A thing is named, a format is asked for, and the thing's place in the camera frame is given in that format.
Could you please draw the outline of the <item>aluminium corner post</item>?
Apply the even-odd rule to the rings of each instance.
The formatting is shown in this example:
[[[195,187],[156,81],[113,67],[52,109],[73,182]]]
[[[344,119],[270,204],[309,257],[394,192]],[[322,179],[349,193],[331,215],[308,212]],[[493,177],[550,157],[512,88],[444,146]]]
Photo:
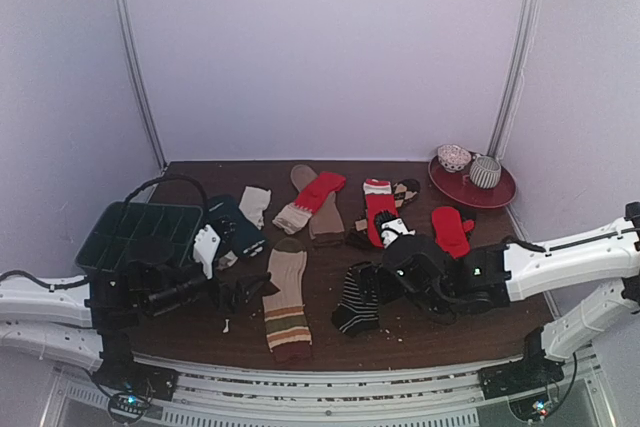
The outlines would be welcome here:
[[[141,63],[136,48],[128,0],[114,0],[114,3],[119,21],[127,73],[133,90],[136,107],[140,114],[143,130],[149,141],[155,163],[160,171],[164,171],[168,166],[168,162],[149,103]]]
[[[507,70],[506,81],[498,114],[490,138],[487,154],[502,160],[515,123],[522,89],[527,57],[534,43],[540,9],[540,0],[522,0],[516,35]]]

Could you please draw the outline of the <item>long red sock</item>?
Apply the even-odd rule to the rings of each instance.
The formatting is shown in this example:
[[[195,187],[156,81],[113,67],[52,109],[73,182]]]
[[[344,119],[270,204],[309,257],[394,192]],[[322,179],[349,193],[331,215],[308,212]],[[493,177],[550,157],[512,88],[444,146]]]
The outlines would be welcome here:
[[[392,184],[390,181],[367,179],[363,183],[363,192],[366,203],[368,238],[375,247],[383,248],[374,226],[374,217],[382,211],[390,211],[399,217]]]

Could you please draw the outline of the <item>red round plate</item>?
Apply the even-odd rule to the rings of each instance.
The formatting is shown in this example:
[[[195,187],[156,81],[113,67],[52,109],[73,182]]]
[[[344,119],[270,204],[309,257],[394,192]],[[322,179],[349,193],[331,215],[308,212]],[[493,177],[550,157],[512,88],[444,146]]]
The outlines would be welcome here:
[[[498,185],[492,189],[482,189],[473,184],[469,168],[450,173],[434,157],[428,166],[432,184],[445,196],[467,207],[476,209],[497,209],[506,207],[516,197],[516,184],[510,172],[503,168]]]

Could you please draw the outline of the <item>left aluminium corner post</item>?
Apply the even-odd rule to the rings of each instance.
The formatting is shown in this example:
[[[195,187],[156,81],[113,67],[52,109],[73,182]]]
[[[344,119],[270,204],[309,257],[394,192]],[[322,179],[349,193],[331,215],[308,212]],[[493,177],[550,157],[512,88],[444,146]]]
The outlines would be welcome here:
[[[141,63],[136,48],[128,0],[114,0],[114,3],[119,21],[127,73],[133,90],[136,107],[140,114],[143,130],[149,141],[155,163],[160,171],[164,171],[168,166],[168,162],[149,103]]]

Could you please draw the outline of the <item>dark green compartment tray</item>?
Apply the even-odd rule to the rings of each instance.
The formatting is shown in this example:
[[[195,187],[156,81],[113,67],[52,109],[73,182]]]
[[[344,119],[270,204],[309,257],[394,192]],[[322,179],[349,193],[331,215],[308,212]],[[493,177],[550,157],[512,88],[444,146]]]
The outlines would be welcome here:
[[[191,261],[194,237],[202,226],[201,207],[132,202],[114,232],[122,204],[111,203],[96,221],[75,257],[78,268],[85,273],[99,267],[104,271],[122,269],[130,261],[130,245],[147,237],[172,245],[169,266],[182,267]]]

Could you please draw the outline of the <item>patterned small bowl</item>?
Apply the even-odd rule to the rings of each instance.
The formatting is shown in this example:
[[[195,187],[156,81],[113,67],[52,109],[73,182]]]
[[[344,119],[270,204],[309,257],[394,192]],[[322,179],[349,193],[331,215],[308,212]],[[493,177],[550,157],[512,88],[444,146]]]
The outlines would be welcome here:
[[[437,159],[446,172],[462,171],[473,159],[472,154],[457,144],[444,144],[437,149]]]

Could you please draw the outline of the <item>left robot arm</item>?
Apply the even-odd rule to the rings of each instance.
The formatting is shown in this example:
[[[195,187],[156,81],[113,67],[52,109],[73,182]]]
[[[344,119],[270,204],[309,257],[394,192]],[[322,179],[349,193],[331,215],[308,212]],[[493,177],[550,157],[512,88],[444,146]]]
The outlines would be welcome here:
[[[39,357],[103,373],[123,391],[144,380],[135,362],[127,329],[209,299],[215,310],[231,314],[254,296],[277,293],[268,273],[229,284],[217,279],[217,246],[196,247],[194,262],[173,264],[174,246],[145,237],[125,250],[125,264],[86,276],[39,279],[27,272],[1,276],[1,341]]]

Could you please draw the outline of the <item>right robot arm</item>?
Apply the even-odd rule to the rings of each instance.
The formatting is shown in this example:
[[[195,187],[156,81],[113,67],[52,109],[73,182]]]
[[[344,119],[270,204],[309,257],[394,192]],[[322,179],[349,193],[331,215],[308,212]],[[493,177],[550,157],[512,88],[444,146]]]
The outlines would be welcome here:
[[[440,323],[506,308],[542,292],[598,282],[570,312],[528,334],[524,356],[511,363],[519,387],[535,387],[583,345],[639,309],[639,205],[623,217],[581,234],[532,244],[503,240],[459,259],[434,239],[410,231],[389,212],[375,220],[384,253],[380,264],[354,274],[366,301],[406,297]]]

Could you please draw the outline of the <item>black white striped sock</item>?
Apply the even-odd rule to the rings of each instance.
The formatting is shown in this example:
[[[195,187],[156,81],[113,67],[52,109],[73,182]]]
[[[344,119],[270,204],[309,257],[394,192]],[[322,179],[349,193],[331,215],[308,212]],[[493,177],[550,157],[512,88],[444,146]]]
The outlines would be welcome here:
[[[357,286],[357,269],[366,264],[369,262],[355,264],[347,270],[340,302],[331,315],[332,325],[349,337],[379,328],[379,304],[364,303]]]

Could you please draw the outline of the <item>red and cream sock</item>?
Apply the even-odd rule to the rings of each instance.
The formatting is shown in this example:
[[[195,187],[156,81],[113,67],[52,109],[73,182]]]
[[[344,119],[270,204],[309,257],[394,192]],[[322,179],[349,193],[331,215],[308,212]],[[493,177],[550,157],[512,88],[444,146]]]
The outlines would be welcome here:
[[[320,210],[329,195],[339,192],[345,183],[346,178],[340,174],[321,172],[298,193],[294,201],[280,210],[272,224],[288,235],[299,232]]]

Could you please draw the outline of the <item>argyle patterned sock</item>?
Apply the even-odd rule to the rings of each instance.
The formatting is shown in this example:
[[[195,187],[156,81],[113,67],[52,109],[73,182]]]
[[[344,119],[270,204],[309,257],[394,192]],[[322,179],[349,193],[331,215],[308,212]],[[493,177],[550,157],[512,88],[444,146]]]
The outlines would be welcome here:
[[[415,201],[421,192],[420,183],[416,179],[404,179],[392,183],[393,195],[397,212],[399,209]],[[372,249],[375,247],[367,235],[366,203],[363,216],[354,222],[353,227],[346,236],[346,244],[359,249]]]

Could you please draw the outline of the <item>cream white sock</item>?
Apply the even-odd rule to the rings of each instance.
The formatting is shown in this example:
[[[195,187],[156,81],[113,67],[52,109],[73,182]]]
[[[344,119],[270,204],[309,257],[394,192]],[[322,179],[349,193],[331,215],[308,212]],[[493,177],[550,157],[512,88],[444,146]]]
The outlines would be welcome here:
[[[239,210],[259,230],[264,227],[264,212],[271,203],[271,191],[246,186],[239,202]]]

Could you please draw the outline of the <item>beige brown striped long sock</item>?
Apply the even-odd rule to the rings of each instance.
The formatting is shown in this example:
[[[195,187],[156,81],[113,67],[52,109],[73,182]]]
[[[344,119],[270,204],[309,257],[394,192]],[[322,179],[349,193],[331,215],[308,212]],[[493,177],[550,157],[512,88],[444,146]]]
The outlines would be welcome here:
[[[312,335],[304,311],[302,282],[307,251],[295,238],[287,237],[272,249],[268,273],[278,291],[264,296],[266,342],[276,363],[310,359]]]

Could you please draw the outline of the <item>right aluminium corner post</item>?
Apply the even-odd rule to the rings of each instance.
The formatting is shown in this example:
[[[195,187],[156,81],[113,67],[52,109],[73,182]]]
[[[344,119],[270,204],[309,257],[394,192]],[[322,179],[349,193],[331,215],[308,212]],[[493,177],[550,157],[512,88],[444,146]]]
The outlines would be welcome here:
[[[534,43],[540,9],[540,0],[522,0],[516,35],[507,70],[506,81],[498,114],[490,138],[487,154],[502,160],[515,123],[522,89],[527,57]]]

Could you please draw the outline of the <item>tan brown sock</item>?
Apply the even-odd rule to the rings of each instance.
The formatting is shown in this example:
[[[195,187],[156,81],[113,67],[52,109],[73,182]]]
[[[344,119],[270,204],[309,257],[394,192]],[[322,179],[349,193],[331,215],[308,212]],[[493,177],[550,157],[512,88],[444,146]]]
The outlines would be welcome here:
[[[295,165],[290,173],[294,187],[301,193],[317,177],[316,172],[307,165]],[[322,207],[308,222],[309,236],[314,247],[331,247],[344,242],[345,227],[336,205],[335,192],[331,192]]]

